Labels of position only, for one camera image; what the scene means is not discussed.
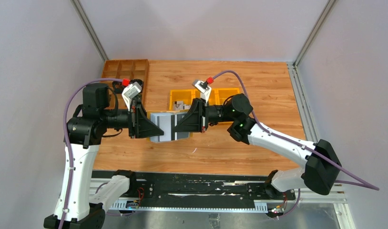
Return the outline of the yellow leather card holder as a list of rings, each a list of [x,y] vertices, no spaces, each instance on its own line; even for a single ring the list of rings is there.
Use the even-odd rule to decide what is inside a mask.
[[[148,112],[148,119],[157,127],[163,130],[163,135],[151,136],[149,141],[153,143],[163,143],[188,139],[193,136],[189,132],[176,132],[173,128],[177,123],[185,117],[187,110],[181,111],[162,111],[162,112]]]

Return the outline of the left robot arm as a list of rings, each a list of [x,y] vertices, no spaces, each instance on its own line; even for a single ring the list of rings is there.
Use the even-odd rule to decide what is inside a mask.
[[[128,129],[131,138],[149,138],[163,131],[147,118],[139,98],[142,87],[138,82],[120,80],[126,108],[109,108],[113,92],[103,80],[93,80],[79,87],[83,102],[73,116],[63,112],[66,162],[61,193],[54,213],[47,216],[46,229],[100,229],[109,208],[117,199],[136,197],[141,203],[149,195],[130,170],[117,170],[111,180],[90,196],[92,170],[102,139],[108,129]]]

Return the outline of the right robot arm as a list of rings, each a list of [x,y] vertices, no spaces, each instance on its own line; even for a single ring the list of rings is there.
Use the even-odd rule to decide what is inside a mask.
[[[332,145],[323,139],[314,143],[264,127],[250,116],[252,111],[244,94],[230,96],[223,105],[207,105],[203,99],[195,98],[173,130],[203,133],[210,125],[231,122],[227,131],[235,141],[266,148],[299,166],[286,171],[273,170],[260,187],[261,193],[276,199],[290,189],[308,188],[328,195],[341,166]]]

